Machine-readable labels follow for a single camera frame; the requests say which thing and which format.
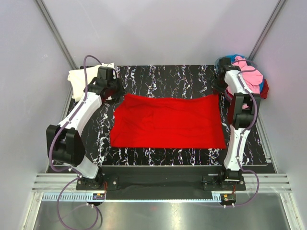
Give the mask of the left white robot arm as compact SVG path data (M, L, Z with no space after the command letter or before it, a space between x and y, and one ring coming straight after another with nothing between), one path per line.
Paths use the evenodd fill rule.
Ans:
M114 68L99 66L97 75L88 82L77 105L58 125L46 129L49 165L56 172L69 169L87 179L94 190L103 186L99 168L86 157L81 139L86 124L105 101L119 99L125 94Z

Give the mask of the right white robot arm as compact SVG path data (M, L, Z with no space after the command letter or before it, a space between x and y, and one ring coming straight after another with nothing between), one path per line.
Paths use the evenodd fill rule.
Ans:
M212 88L218 93L225 93L230 88L233 97L228 110L230 140L222 170L217 176L217 183L224 190L235 184L243 184L242 168L245 143L250 130L255 125L261 97L254 93L244 81L243 74L255 69L242 70L231 62L231 58L222 57L217 61L217 74Z

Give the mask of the folded white t-shirt stack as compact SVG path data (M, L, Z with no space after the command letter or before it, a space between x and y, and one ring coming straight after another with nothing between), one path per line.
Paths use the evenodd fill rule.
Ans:
M98 68L101 65L94 67L86 67L87 81L90 83L94 77L97 76ZM83 69L70 70L67 80L71 83L73 89L72 98L78 102L81 100L85 89L85 73Z

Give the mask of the blue t-shirt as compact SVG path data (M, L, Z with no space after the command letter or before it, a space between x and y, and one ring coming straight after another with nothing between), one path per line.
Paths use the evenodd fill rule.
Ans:
M234 63L234 57L235 56L241 56L241 55L232 55L232 56L227 56L227 57L229 57L229 58L231 58L231 62L232 62L232 64Z

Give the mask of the pink t-shirt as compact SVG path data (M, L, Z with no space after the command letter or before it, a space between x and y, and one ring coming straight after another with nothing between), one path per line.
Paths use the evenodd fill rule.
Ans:
M235 56L234 57L234 66L239 66L241 69L242 77L246 83L246 85L254 92L260 93L262 89L263 83L263 75L259 70L255 67L255 64L246 60L244 57Z

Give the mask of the grey laundry basket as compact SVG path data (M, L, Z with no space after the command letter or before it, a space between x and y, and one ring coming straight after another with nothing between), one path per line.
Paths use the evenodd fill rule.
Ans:
M225 76L227 71L229 71L230 66L230 57L221 57L215 63L216 77L214 87L220 94L225 94L226 88L228 87L227 83L225 82Z

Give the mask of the dark red t-shirt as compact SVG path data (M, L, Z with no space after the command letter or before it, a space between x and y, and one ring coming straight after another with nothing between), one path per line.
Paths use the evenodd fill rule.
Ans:
M268 96L268 91L269 91L269 86L268 86L267 80L264 79L263 84L262 84L262 89L260 91L260 97L262 99L266 99Z

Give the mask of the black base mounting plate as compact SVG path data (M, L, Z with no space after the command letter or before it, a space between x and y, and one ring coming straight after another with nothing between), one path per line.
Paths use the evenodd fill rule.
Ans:
M103 166L94 180L80 179L77 190L115 194L193 194L246 190L243 184L220 185L217 176L222 166Z

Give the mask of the left small circuit board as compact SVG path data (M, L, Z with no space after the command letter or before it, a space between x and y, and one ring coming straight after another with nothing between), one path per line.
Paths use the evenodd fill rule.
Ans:
M105 200L105 193L93 193L93 200Z

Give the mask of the small circuit board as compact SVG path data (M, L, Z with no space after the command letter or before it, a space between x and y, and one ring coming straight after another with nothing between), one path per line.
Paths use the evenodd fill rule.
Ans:
M236 194L224 194L222 196L222 201L228 202L228 201L235 201L236 200Z
M105 193L93 193L93 200L105 200Z

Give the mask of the right small circuit board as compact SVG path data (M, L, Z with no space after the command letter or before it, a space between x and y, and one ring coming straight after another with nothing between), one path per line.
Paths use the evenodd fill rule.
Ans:
M235 201L236 200L236 194L224 194L222 196L222 201L228 202L228 201Z

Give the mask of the left aluminium frame post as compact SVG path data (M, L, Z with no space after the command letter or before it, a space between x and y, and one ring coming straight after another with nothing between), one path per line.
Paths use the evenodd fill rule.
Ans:
M68 62L69 66L72 69L76 69L77 65L75 63L75 61L73 60L62 36L59 33L59 30L56 27L56 24L54 22L54 20L51 17L51 14L49 12L49 10L47 9L47 6L45 4L45 2L43 0L34 0L35 4L37 5L39 11L41 12L45 22L47 23L56 43L58 44L60 50L62 51L66 61Z

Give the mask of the aluminium frame post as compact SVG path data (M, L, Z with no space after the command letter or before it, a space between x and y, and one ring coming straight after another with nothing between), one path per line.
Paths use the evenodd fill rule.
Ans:
M41 12L45 22L47 23L56 43L58 44L60 50L62 51L66 61L68 62L69 66L72 69L76 69L77 65L75 63L75 61L73 60L62 36L59 33L59 30L56 27L56 24L54 22L54 20L51 17L51 14L49 12L49 10L47 9L47 6L45 4L45 2L43 0L34 0L35 4L37 5L39 11Z
M279 14L283 10L285 4L287 3L287 0L278 0L272 13L270 14L264 28L261 31L261 34L259 35L250 55L249 59L254 60L259 49L261 48L263 42L265 41L267 35L269 34L270 30L272 29L274 23L276 22Z

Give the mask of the right aluminium frame post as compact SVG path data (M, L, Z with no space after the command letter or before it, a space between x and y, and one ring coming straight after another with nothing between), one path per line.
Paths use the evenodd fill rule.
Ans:
M285 4L287 3L287 0L278 0L272 13L270 14L264 28L261 31L261 34L259 35L250 55L249 59L254 60L259 49L261 48L263 42L265 41L267 35L269 34L270 30L272 29L274 23L276 22L279 14L283 10Z

